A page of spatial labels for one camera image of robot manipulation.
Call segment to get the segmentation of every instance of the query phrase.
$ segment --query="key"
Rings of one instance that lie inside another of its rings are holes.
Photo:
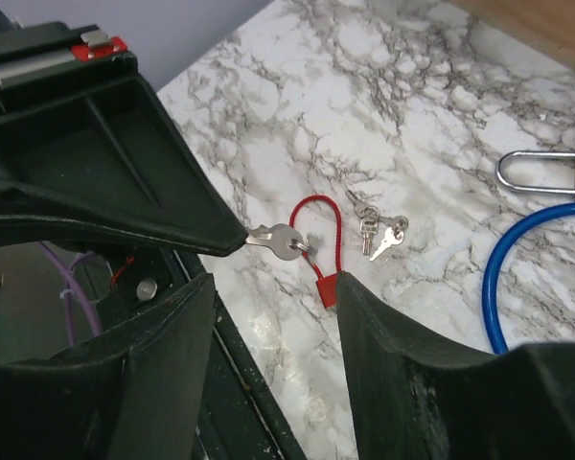
[[[367,220],[363,218],[360,221],[360,233],[362,234],[362,255],[370,256],[373,251],[373,238],[380,230],[377,220]]]
[[[396,216],[395,218],[379,216],[379,222],[388,227],[392,227],[396,233],[403,232],[409,227],[409,219],[405,216]]]
[[[388,228],[387,230],[385,230],[383,240],[381,240],[381,244],[377,248],[377,251],[375,251],[375,254],[373,254],[373,256],[371,257],[370,261],[371,262],[374,261],[377,257],[383,254],[383,251],[385,251],[388,247],[394,246],[396,244],[401,244],[403,240],[404,240],[403,232],[395,233],[395,230],[392,227]]]
[[[373,206],[372,204],[367,203],[366,201],[357,197],[357,195],[348,190],[345,192],[345,195],[349,198],[349,200],[354,205],[354,212],[356,216],[361,219],[369,218],[370,220],[376,220],[380,214],[379,209],[377,206]]]
[[[260,225],[255,229],[248,228],[247,231],[249,236],[245,240],[246,244],[268,247],[284,261],[293,261],[303,252],[311,250],[300,232],[286,223],[278,223],[270,228]]]

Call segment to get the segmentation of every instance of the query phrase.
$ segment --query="marble surface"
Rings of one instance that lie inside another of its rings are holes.
[[[287,222],[304,196],[331,196],[346,270],[395,309],[488,351],[480,288],[495,242],[567,201],[503,190],[495,162],[575,150],[575,74],[448,4],[401,3],[389,25],[365,0],[276,0],[159,95],[246,225]],[[511,173],[566,186],[575,175],[553,162]],[[404,243],[374,263],[360,254],[347,189],[410,219]],[[319,263],[334,272],[332,211],[312,205],[296,226],[323,237]],[[256,247],[203,262],[307,456],[357,458],[335,313],[311,268]],[[575,218],[529,234],[504,269],[510,346],[575,339]]]

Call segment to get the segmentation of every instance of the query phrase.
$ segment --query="blue cable lock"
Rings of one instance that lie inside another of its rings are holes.
[[[531,187],[517,185],[510,182],[502,171],[503,163],[515,157],[529,157],[539,159],[566,159],[575,158],[575,152],[547,152],[547,151],[513,151],[503,156],[496,167],[498,180],[506,187],[516,192],[539,193],[551,195],[575,196],[575,189],[557,189],[551,187]],[[498,275],[502,263],[507,257],[511,247],[524,234],[533,228],[542,225],[550,220],[575,216],[575,202],[553,206],[542,209],[535,214],[523,218],[505,233],[498,241],[483,275],[483,287],[481,293],[481,303],[483,310],[483,320],[486,326],[486,333],[490,339],[493,351],[500,355],[507,352],[507,341],[500,328],[498,319],[498,306],[496,304],[496,292],[498,289]]]

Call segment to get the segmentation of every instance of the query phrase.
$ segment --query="red wire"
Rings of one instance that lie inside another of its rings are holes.
[[[329,204],[331,208],[333,208],[334,215],[336,216],[336,246],[335,246],[335,250],[334,250],[334,258],[335,258],[335,262],[336,262],[336,271],[337,272],[343,271],[343,267],[341,264],[341,240],[343,238],[343,236],[342,236],[343,235],[343,223],[342,223],[342,219],[341,219],[341,211],[340,211],[340,209],[338,209],[338,205],[333,201],[332,198],[330,198],[329,196],[325,196],[325,195],[307,196],[300,203],[298,203],[296,205],[296,207],[294,207],[294,210],[291,212],[291,216],[289,216],[289,226],[290,227],[294,226],[294,222],[296,221],[296,215],[302,209],[302,207],[313,202],[313,201],[324,201],[325,203]],[[303,257],[305,259],[307,259],[307,262],[309,262],[309,265],[315,271],[317,278],[319,278],[320,280],[322,278],[324,278],[324,275],[322,274],[319,267],[316,264],[312,263],[311,260],[309,259],[309,254],[307,254],[306,252],[303,252]]]
[[[115,274],[113,276],[111,276],[111,279],[108,282],[108,285],[109,285],[111,290],[113,290],[115,288],[115,285],[117,285],[117,280],[120,278],[120,276],[122,276],[124,274],[124,272],[127,270],[127,268],[132,265],[133,262],[134,262],[134,256],[128,256],[126,258],[126,264],[124,266],[118,268],[118,270],[115,272]]]

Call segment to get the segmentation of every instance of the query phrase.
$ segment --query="purple cable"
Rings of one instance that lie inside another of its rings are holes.
[[[84,262],[88,259],[94,257],[93,252],[88,252],[86,254],[77,254],[73,262],[70,263],[68,269],[70,272],[75,275],[75,268],[81,262]],[[68,344],[71,347],[75,346],[75,324],[73,321],[73,303],[72,303],[72,289],[70,288],[70,283],[66,280],[66,287],[63,291],[64,296],[64,315],[66,319],[66,335],[68,336]]]
[[[91,304],[91,302],[89,302],[89,299],[87,299],[85,292],[83,292],[81,285],[77,282],[77,280],[73,276],[71,270],[69,270],[66,267],[66,265],[64,265],[62,263],[62,261],[56,255],[56,253],[54,251],[52,251],[51,248],[46,243],[44,243],[43,241],[39,241],[38,245],[40,246],[40,249],[42,250],[42,252],[45,253],[47,258],[56,266],[57,270],[59,271],[61,276],[66,281],[68,288],[72,289],[74,294],[79,299],[79,303],[80,303],[81,307],[83,308],[83,311],[85,312],[85,316],[87,316],[87,321],[89,322],[89,327],[92,330],[92,334],[94,336],[98,336],[98,335],[102,334],[103,328],[100,324],[100,319],[98,318],[98,314],[96,314],[96,309],[94,309],[94,306]],[[72,327],[72,311],[71,310],[69,311],[69,310],[70,310],[69,308],[66,309],[67,327],[69,328],[68,340],[70,341],[72,338],[72,341],[74,344],[75,337],[74,337],[73,327]]]

